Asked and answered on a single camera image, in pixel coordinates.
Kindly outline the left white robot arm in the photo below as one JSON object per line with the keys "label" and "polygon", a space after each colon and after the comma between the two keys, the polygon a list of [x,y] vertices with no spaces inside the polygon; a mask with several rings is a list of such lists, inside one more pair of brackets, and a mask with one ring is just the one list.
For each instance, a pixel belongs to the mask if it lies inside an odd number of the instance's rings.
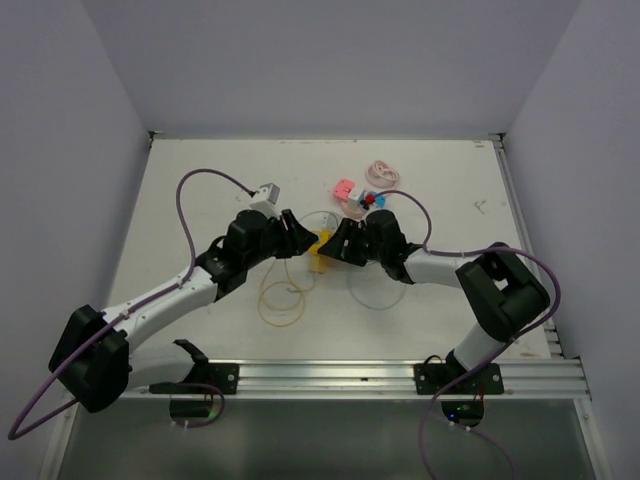
{"label": "left white robot arm", "polygon": [[278,217],[243,210],[193,264],[145,296],[97,311],[75,310],[49,361],[50,371],[90,413],[128,389],[175,383],[193,393],[212,384],[207,357],[192,342],[175,340],[174,358],[152,367],[135,360],[138,347],[190,312],[215,303],[246,282],[250,269],[270,258],[306,253],[317,241],[294,214]]}

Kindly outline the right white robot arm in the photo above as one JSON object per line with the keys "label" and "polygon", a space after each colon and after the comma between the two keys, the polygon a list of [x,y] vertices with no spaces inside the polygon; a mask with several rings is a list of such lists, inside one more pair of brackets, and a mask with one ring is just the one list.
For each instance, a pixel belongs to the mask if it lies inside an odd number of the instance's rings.
{"label": "right white robot arm", "polygon": [[504,348],[524,327],[551,305],[549,294],[534,274],[504,243],[480,253],[433,253],[410,243],[395,215],[376,211],[365,220],[343,220],[318,253],[350,265],[378,263],[393,280],[459,288],[476,324],[440,365],[425,377],[468,392],[481,380],[479,365]]}

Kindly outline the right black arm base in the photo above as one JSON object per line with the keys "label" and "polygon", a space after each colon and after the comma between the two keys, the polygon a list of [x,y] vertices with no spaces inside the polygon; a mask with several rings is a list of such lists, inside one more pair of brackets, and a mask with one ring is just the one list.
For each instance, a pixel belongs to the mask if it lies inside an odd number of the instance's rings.
{"label": "right black arm base", "polygon": [[434,395],[452,383],[444,391],[448,395],[501,395],[505,393],[500,366],[496,363],[485,365],[478,372],[468,374],[450,353],[442,360],[431,355],[413,365],[413,379],[418,395]]}

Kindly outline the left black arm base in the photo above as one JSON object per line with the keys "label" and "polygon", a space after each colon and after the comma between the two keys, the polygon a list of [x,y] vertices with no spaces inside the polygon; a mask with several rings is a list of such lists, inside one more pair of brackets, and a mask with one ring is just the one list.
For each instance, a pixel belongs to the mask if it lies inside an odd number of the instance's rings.
{"label": "left black arm base", "polygon": [[173,342],[181,353],[188,355],[191,365],[185,375],[176,381],[158,381],[149,385],[152,394],[195,394],[206,392],[213,386],[224,395],[235,395],[239,382],[240,366],[233,362],[211,362],[193,343],[186,339]]}

